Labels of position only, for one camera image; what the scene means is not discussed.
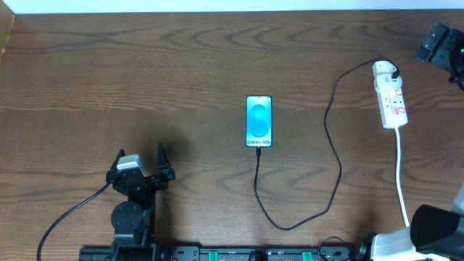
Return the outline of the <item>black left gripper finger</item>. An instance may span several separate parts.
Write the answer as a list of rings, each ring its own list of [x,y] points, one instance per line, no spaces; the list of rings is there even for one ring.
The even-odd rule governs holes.
[[[159,142],[157,147],[157,169],[166,178],[172,178],[173,168],[172,165],[169,163],[169,160],[167,159],[162,142]]]
[[[115,158],[115,161],[112,163],[112,165],[110,166],[109,168],[109,174],[112,175],[113,173],[115,173],[117,171],[117,164],[119,162],[119,159],[121,157],[124,157],[125,156],[125,150],[124,149],[121,149],[118,153],[117,153],[117,156]]]

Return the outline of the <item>blue Galaxy smartphone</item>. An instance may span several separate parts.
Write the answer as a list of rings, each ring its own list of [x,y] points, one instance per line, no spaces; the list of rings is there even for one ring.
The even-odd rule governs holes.
[[[246,146],[269,148],[273,145],[273,100],[271,96],[246,98]]]

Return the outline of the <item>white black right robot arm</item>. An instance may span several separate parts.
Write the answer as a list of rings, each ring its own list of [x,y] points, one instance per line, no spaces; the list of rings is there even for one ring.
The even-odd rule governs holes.
[[[443,24],[432,27],[415,58],[450,73],[450,83],[463,88],[463,32]],[[407,218],[402,194],[399,128],[408,123],[398,67],[387,59],[373,64],[373,86],[378,97],[384,128],[395,131],[397,162],[395,182],[405,227],[372,238],[366,249],[368,260],[462,260],[463,191],[455,197],[452,210],[423,204]]]

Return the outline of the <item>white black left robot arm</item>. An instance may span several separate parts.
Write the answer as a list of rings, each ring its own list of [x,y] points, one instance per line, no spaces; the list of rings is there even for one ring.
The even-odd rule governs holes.
[[[175,180],[162,143],[157,148],[156,175],[145,176],[144,165],[137,154],[120,150],[106,174],[106,182],[127,200],[117,205],[111,214],[115,230],[108,260],[170,260],[171,253],[155,236],[155,195]]]

